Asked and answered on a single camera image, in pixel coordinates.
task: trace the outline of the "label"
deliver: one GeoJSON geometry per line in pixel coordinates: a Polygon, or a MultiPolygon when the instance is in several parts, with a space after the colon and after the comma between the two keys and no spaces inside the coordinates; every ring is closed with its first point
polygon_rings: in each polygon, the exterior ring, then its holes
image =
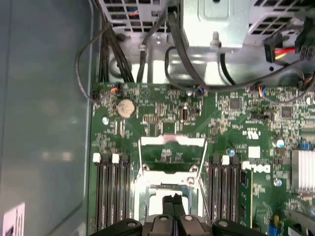
{"type": "Polygon", "coordinates": [[[25,203],[7,211],[3,216],[2,236],[24,236],[25,203]]]}
{"type": "Polygon", "coordinates": [[[292,228],[288,227],[287,234],[289,236],[301,236],[299,233],[295,232],[292,228]]]}
{"type": "Polygon", "coordinates": [[[242,170],[252,170],[253,169],[253,172],[256,173],[256,172],[259,172],[259,173],[270,173],[271,171],[271,166],[270,165],[254,165],[254,164],[250,164],[249,161],[243,161],[242,162],[242,170]]]}

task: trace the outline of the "electrolytic capacitor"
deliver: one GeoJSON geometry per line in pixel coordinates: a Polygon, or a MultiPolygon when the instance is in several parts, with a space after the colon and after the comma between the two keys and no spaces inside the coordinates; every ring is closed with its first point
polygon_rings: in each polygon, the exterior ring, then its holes
{"type": "Polygon", "coordinates": [[[276,139],[272,142],[275,148],[284,148],[284,141],[282,139],[276,139]]]}
{"type": "Polygon", "coordinates": [[[235,150],[234,149],[228,149],[226,150],[226,153],[230,156],[230,157],[233,157],[235,156],[235,150]]]}

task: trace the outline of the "heatsink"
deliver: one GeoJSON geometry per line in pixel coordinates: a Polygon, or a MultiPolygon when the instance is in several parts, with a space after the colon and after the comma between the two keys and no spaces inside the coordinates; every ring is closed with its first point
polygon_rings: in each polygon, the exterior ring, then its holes
{"type": "Polygon", "coordinates": [[[293,150],[291,153],[291,188],[298,192],[315,192],[315,152],[293,150]]]}

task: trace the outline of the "black cable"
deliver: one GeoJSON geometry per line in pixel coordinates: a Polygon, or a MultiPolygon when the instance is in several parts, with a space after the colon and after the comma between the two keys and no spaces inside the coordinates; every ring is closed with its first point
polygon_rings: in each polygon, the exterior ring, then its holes
{"type": "Polygon", "coordinates": [[[295,102],[295,101],[302,99],[314,86],[315,86],[315,71],[313,73],[312,80],[311,80],[310,84],[308,85],[308,87],[300,95],[296,96],[295,98],[292,98],[292,99],[287,100],[287,101],[276,101],[276,100],[272,100],[272,99],[265,97],[265,96],[262,96],[261,98],[270,102],[270,103],[274,103],[277,105],[284,105],[284,104],[288,104],[288,103],[295,102]]]}
{"type": "MultiPolygon", "coordinates": [[[[158,21],[154,24],[154,26],[149,30],[149,32],[144,37],[144,39],[142,41],[142,45],[145,45],[145,47],[147,47],[147,44],[149,42],[150,37],[155,32],[157,32],[157,30],[160,28],[160,26],[164,23],[165,16],[166,16],[166,10],[167,10],[167,7],[165,8],[165,10],[160,15],[158,21]]],[[[143,79],[144,67],[146,64],[146,57],[147,57],[147,51],[146,50],[147,49],[145,48],[140,52],[140,66],[139,66],[139,70],[138,70],[138,74],[137,74],[137,83],[141,83],[142,79],[143,79]]]]}
{"type": "Polygon", "coordinates": [[[90,42],[88,42],[77,54],[76,58],[75,58],[75,74],[76,74],[76,77],[77,77],[77,81],[78,81],[78,85],[80,87],[80,90],[81,92],[83,93],[83,95],[92,103],[99,103],[98,100],[95,100],[93,98],[91,98],[88,93],[85,91],[84,89],[84,86],[82,84],[82,79],[81,79],[81,75],[80,75],[80,68],[79,68],[79,62],[80,62],[80,57],[82,55],[82,53],[90,46],[92,45],[93,43],[95,43],[102,35],[103,33],[105,33],[109,28],[111,27],[111,24],[106,24],[104,26],[103,29],[101,29],[97,35],[92,38],[90,40],[90,42]]]}
{"type": "Polygon", "coordinates": [[[188,55],[187,55],[186,50],[185,50],[184,42],[182,40],[181,33],[179,31],[177,20],[176,20],[174,13],[170,13],[168,15],[168,24],[170,26],[170,30],[171,30],[171,33],[173,36],[176,50],[177,50],[177,52],[178,52],[178,54],[182,60],[182,63],[184,65],[186,71],[195,81],[197,81],[197,83],[199,85],[201,85],[206,91],[209,91],[209,92],[230,92],[230,91],[234,91],[237,89],[242,89],[244,87],[252,86],[254,84],[261,83],[262,81],[272,79],[275,76],[281,75],[283,72],[289,70],[291,67],[296,66],[297,64],[299,64],[303,61],[302,59],[297,60],[297,61],[295,61],[295,62],[277,70],[277,71],[274,71],[274,72],[268,74],[268,75],[262,76],[260,78],[256,78],[256,79],[251,80],[251,81],[243,82],[240,84],[236,84],[236,85],[232,85],[232,86],[208,86],[203,81],[203,79],[198,75],[198,73],[196,72],[196,70],[194,69],[193,65],[191,64],[191,62],[188,58],[188,55]]]}
{"type": "Polygon", "coordinates": [[[165,59],[164,59],[164,72],[165,72],[165,76],[167,78],[167,80],[170,82],[171,85],[173,85],[174,87],[183,90],[183,91],[194,91],[195,88],[191,87],[184,87],[182,85],[180,85],[179,83],[177,83],[168,73],[168,66],[169,66],[169,52],[173,49],[176,49],[174,46],[169,47],[166,52],[165,52],[165,59]]]}
{"type": "Polygon", "coordinates": [[[232,85],[235,85],[236,83],[234,82],[234,80],[232,79],[232,77],[230,76],[230,74],[228,73],[227,68],[226,68],[225,53],[220,54],[220,65],[221,65],[221,69],[222,69],[223,75],[226,77],[226,79],[232,85]]]}
{"type": "Polygon", "coordinates": [[[146,65],[147,53],[145,51],[140,51],[140,66],[137,74],[137,83],[142,83],[144,67],[146,65]]]}
{"type": "Polygon", "coordinates": [[[108,78],[108,40],[103,34],[101,38],[101,51],[100,51],[100,69],[102,82],[109,82],[108,78]]]}
{"type": "MultiPolygon", "coordinates": [[[[102,18],[102,22],[104,24],[108,23],[108,20],[106,18],[106,15],[104,13],[104,11],[102,10],[102,6],[99,2],[99,0],[95,0],[97,7],[100,10],[101,13],[101,18],[102,18]]],[[[130,83],[134,83],[134,79],[132,76],[132,72],[130,70],[128,61],[124,55],[124,52],[122,51],[119,42],[116,38],[115,32],[113,31],[113,29],[111,28],[108,32],[108,34],[106,35],[108,42],[113,50],[114,56],[116,58],[117,61],[117,65],[118,68],[121,72],[122,78],[124,79],[124,82],[130,82],[130,83]]]]}

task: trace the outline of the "black connector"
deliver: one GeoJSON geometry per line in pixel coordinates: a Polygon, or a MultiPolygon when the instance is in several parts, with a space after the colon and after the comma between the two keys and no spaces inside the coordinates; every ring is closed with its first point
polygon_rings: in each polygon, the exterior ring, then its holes
{"type": "Polygon", "coordinates": [[[283,47],[283,37],[281,33],[278,33],[270,38],[267,38],[264,41],[264,48],[265,48],[265,56],[266,61],[270,63],[274,63],[276,61],[276,48],[283,47]]]}

